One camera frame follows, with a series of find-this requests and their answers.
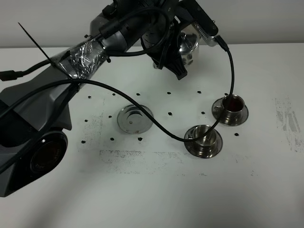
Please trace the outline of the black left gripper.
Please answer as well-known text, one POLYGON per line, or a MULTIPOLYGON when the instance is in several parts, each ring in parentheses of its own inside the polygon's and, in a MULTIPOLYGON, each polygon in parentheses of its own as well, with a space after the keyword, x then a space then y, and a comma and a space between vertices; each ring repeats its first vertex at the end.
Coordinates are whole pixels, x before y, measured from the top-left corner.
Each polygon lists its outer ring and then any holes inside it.
MULTIPOLYGON (((156 45, 163 37, 166 31, 166 20, 164 16, 159 16, 156 23, 152 25, 147 32, 141 36, 141 46, 148 49, 156 45)), ((170 23, 169 32, 164 42, 148 53, 158 69, 169 69, 174 73, 178 80, 187 76, 188 72, 183 64, 179 53, 178 39, 180 35, 180 26, 176 19, 170 23)))

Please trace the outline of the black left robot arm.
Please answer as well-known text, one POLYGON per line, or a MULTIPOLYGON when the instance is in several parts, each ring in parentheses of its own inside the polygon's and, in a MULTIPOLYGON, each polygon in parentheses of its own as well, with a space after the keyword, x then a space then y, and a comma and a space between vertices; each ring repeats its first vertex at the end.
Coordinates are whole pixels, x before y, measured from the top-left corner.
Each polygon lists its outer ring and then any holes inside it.
POLYGON ((187 75, 178 51, 177 0, 115 0, 90 23, 87 39, 42 61, 45 70, 0 94, 0 195, 52 171, 68 145, 69 101, 112 57, 148 55, 178 79, 187 75))

